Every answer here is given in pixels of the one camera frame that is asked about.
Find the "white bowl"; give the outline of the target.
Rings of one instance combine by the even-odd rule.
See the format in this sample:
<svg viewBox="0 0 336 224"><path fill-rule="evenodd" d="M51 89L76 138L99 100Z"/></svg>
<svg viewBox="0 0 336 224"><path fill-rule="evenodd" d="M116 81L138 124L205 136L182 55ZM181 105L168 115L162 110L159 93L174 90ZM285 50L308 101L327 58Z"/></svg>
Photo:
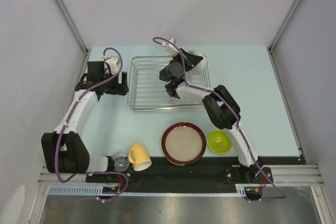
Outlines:
<svg viewBox="0 0 336 224"><path fill-rule="evenodd" d="M190 50L188 53L202 57L202 60L192 70L190 70L190 73L192 74L201 73L206 66L206 57L201 52L196 50Z"/></svg>

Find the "chrome wire dish rack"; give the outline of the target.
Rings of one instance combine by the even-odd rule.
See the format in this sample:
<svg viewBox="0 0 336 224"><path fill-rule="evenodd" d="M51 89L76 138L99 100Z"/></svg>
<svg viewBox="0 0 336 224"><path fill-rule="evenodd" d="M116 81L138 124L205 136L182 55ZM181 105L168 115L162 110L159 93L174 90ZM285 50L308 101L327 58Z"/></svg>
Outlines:
<svg viewBox="0 0 336 224"><path fill-rule="evenodd" d="M159 72L170 56L137 56L131 61L128 105L135 112L204 110L202 103L170 97Z"/></svg>

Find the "lime green bowl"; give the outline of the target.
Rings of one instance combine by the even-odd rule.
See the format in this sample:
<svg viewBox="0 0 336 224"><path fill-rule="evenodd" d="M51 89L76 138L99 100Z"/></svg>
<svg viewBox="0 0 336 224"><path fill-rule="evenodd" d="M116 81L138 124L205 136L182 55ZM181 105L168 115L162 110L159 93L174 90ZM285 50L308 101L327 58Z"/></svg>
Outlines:
<svg viewBox="0 0 336 224"><path fill-rule="evenodd" d="M232 148L232 143L223 130L211 132L207 137L207 145L216 154L228 153Z"/></svg>

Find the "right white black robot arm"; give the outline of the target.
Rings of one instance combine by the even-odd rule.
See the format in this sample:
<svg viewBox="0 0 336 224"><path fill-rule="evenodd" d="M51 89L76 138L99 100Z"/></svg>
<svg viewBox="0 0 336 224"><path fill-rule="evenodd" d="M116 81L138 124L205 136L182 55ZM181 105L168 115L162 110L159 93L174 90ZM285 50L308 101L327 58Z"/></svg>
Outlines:
<svg viewBox="0 0 336 224"><path fill-rule="evenodd" d="M223 85L211 89L193 85L187 80L186 74L197 68L202 69L201 64L205 62L203 55L183 49L175 50L168 65L159 72L159 79L167 83L165 89L169 96L202 104L216 128L231 132L243 179L254 183L261 177L264 163L244 134L239 105Z"/></svg>

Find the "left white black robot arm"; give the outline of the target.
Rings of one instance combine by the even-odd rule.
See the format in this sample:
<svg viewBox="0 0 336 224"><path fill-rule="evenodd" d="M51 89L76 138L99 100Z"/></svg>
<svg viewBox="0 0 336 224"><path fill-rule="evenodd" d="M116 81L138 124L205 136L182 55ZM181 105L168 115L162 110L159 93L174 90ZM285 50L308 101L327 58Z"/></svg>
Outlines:
<svg viewBox="0 0 336 224"><path fill-rule="evenodd" d="M127 73L121 71L118 57L87 63L75 87L73 101L62 122L51 133L45 133L41 145L50 173L85 174L98 172L105 182L115 178L116 169L109 165L108 156L89 153L83 140L86 122L104 94L126 95L129 91Z"/></svg>

